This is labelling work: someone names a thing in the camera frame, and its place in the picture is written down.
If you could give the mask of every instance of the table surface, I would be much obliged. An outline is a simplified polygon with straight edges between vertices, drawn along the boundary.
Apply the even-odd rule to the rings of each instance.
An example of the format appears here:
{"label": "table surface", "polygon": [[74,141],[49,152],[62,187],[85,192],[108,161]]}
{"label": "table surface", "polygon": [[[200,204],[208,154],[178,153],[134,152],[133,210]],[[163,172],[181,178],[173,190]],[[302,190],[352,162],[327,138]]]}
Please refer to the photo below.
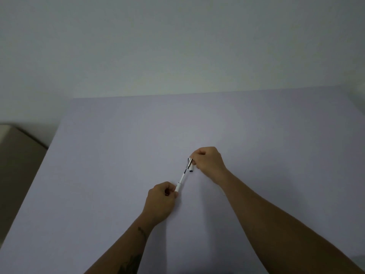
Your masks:
{"label": "table surface", "polygon": [[[365,254],[365,118],[338,88],[74,99],[0,249],[1,273],[83,273],[216,146],[251,188],[330,240]],[[226,197],[186,176],[139,273],[265,273]]]}

